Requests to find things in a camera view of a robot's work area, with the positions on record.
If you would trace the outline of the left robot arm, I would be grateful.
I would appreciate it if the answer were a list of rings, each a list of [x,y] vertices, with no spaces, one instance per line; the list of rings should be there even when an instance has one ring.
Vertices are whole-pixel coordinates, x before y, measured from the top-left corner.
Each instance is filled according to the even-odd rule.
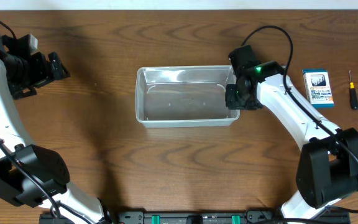
[[[37,46],[32,34],[0,34],[0,198],[47,209],[47,223],[112,223],[100,199],[71,182],[59,153],[36,145],[22,124],[15,101],[70,76],[57,53]]]

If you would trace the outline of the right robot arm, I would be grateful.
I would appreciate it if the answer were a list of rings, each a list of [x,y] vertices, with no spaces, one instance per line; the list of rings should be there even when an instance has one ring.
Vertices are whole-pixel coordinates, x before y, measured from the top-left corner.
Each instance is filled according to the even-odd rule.
[[[297,191],[280,207],[282,222],[314,220],[358,192],[358,131],[327,120],[294,88],[277,62],[231,63],[236,78],[226,87],[231,110],[269,109],[300,148]]]

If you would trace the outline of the clear plastic storage container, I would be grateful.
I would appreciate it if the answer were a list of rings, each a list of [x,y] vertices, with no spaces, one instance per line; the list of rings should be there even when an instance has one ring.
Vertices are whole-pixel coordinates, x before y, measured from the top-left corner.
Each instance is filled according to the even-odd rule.
[[[236,82],[229,65],[142,67],[135,85],[135,116],[146,128],[229,126],[240,111],[225,103]]]

